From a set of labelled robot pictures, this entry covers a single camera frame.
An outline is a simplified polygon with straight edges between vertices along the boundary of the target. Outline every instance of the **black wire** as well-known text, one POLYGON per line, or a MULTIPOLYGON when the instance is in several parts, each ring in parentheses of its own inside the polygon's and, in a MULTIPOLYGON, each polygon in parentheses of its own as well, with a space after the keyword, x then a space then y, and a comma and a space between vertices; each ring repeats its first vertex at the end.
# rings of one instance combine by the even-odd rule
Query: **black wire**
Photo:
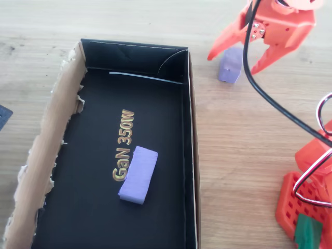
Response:
POLYGON ((302 200, 301 198, 299 198, 297 195, 296 195, 296 192, 297 190, 299 189, 299 187, 301 187, 301 185, 320 167, 322 166, 330 157, 332 156, 332 154, 328 155, 328 157, 326 157, 323 161, 320 162, 320 164, 317 165, 317 167, 308 175, 306 175, 302 180, 301 182, 296 186, 295 190, 294 190, 294 194, 295 196, 300 200, 300 201, 303 201, 305 203, 308 203, 308 204, 311 204, 311 205, 314 205, 314 206, 320 206, 320 207, 323 207, 323 208, 332 208, 332 206, 327 206, 327 205, 324 205, 324 204, 314 204, 314 203, 311 203, 309 201, 306 201, 306 200, 302 200))
POLYGON ((293 121, 295 124, 300 126, 305 131, 309 132, 311 135, 313 135, 315 138, 319 139, 321 142, 326 144, 329 147, 332 147, 332 141, 325 138, 323 135, 318 133, 316 130, 312 129, 310 126, 308 126, 306 123, 304 123, 302 120, 295 117, 293 114, 291 114, 288 110, 286 110, 284 107, 282 107, 278 102, 276 102, 273 98, 271 98, 266 92, 263 91, 263 89, 257 84, 257 82, 254 80, 253 75, 250 72, 250 68, 248 65, 248 46, 251 36, 251 29, 255 20, 255 16, 257 13, 258 6, 260 4, 261 0, 257 0, 253 14, 250 18, 249 24, 248 24, 248 30, 247 34, 245 36, 245 42, 244 42, 244 48, 243 48, 243 67, 245 74, 250 82, 250 84, 254 87, 254 89, 267 101, 269 102, 275 109, 280 111, 283 115, 285 115, 287 118, 289 118, 291 121, 293 121))
POLYGON ((323 124, 323 119, 322 119, 322 109, 323 109, 323 106, 325 105, 325 103, 331 98, 332 98, 332 95, 328 96, 326 99, 324 99, 324 101, 321 103, 320 107, 318 108, 318 118, 319 118, 320 125, 322 126, 323 131, 329 136, 332 136, 332 132, 327 131, 325 129, 325 126, 323 124))

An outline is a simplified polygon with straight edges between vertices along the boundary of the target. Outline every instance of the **green object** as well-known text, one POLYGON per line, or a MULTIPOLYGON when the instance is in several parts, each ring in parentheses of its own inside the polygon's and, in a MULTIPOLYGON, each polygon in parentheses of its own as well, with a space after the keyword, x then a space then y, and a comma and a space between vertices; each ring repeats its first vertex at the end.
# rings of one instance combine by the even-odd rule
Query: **green object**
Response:
POLYGON ((299 214, 294 240, 298 249, 319 249, 323 224, 305 214, 299 214))

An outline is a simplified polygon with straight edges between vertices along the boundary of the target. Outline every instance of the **wooden table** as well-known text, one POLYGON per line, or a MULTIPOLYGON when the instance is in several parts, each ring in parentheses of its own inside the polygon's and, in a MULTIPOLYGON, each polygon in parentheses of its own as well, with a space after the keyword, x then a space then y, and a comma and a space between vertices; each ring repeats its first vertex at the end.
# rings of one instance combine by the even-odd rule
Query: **wooden table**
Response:
MULTIPOLYGON (((80 38, 188 46, 195 80, 200 149, 202 248, 294 248, 274 212, 294 153, 312 137, 278 113, 242 74, 217 80, 214 39, 245 1, 0 1, 0 104, 14 115, 0 132, 0 234, 14 201, 20 166, 39 124, 59 66, 80 38)), ((314 111, 331 91, 332 3, 302 46, 255 76, 277 101, 315 128, 314 111)), ((253 65, 266 49, 250 46, 253 65)), ((323 115, 331 119, 331 105, 323 115)))

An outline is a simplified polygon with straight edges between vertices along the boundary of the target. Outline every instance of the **cardboard box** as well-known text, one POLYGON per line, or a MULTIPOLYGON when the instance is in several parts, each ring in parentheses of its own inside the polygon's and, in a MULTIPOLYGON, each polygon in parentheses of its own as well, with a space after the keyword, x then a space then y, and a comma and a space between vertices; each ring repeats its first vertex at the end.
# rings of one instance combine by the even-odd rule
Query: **cardboard box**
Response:
POLYGON ((18 180, 7 249, 199 248, 188 48, 82 39, 18 180), (159 154, 143 205, 118 196, 136 146, 159 154))

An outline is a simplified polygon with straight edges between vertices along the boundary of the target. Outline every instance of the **orange 3d-printed part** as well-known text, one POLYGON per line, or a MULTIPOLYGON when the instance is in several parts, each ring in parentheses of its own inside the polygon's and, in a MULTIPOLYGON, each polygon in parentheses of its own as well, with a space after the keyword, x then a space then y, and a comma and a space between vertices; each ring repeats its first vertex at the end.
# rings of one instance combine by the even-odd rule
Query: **orange 3d-printed part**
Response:
MULTIPOLYGON (((332 129, 332 121, 325 125, 327 130, 332 129)), ((295 159, 301 171, 306 171, 329 148, 318 139, 312 140, 295 154, 295 159)), ((287 235, 293 239, 296 221, 299 213, 309 215, 323 224, 320 249, 332 248, 332 209, 313 206, 297 199, 293 186, 300 178, 298 172, 290 172, 284 177, 278 207, 275 217, 287 235)), ((298 192, 313 200, 332 201, 332 158, 328 159, 311 176, 311 182, 304 182, 298 192)))
MULTIPOLYGON (((208 60, 237 42, 244 43, 248 16, 255 2, 245 6, 235 22, 225 28, 214 42, 208 60)), ((263 38, 264 43, 270 47, 252 68, 252 74, 260 72, 300 46, 316 24, 313 10, 322 3, 322 0, 261 0, 250 41, 263 38)))

